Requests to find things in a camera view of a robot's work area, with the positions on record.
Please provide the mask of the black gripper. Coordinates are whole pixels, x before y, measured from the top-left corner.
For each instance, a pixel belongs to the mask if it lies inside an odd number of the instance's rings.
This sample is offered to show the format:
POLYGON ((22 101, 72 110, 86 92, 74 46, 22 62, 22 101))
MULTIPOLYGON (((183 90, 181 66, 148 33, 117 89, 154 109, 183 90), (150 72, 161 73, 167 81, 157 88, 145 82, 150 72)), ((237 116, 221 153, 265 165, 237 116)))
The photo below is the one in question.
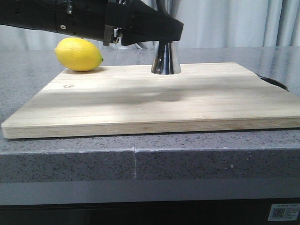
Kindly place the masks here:
POLYGON ((168 14, 163 0, 156 4, 153 9, 141 0, 55 0, 53 9, 58 33, 99 40, 105 46, 121 34, 124 46, 179 41, 183 23, 168 14))

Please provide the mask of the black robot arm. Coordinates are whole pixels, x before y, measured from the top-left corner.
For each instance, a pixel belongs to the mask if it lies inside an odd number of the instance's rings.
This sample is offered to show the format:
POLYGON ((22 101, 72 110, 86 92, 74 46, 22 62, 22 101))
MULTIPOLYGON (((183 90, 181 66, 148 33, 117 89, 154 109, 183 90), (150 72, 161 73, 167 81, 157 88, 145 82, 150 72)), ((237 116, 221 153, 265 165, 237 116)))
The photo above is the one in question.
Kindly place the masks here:
POLYGON ((102 41, 179 41, 183 23, 141 0, 2 0, 0 23, 102 41))

